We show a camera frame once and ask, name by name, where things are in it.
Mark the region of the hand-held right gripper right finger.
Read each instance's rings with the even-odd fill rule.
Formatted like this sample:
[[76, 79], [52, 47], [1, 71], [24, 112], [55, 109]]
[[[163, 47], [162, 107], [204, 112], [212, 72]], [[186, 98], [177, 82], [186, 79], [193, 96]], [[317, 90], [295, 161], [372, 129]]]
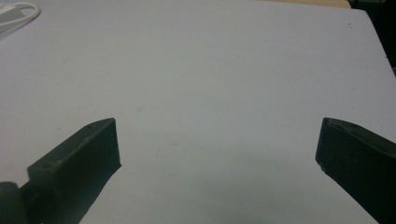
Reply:
[[396, 143], [357, 124], [325, 118], [316, 162], [379, 224], [396, 224]]

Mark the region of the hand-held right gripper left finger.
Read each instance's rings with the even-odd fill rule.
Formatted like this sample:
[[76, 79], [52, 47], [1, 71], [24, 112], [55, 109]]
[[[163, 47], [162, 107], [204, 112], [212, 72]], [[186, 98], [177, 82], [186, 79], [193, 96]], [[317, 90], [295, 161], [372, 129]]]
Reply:
[[31, 224], [78, 224], [121, 168], [116, 120], [90, 123], [27, 168]]

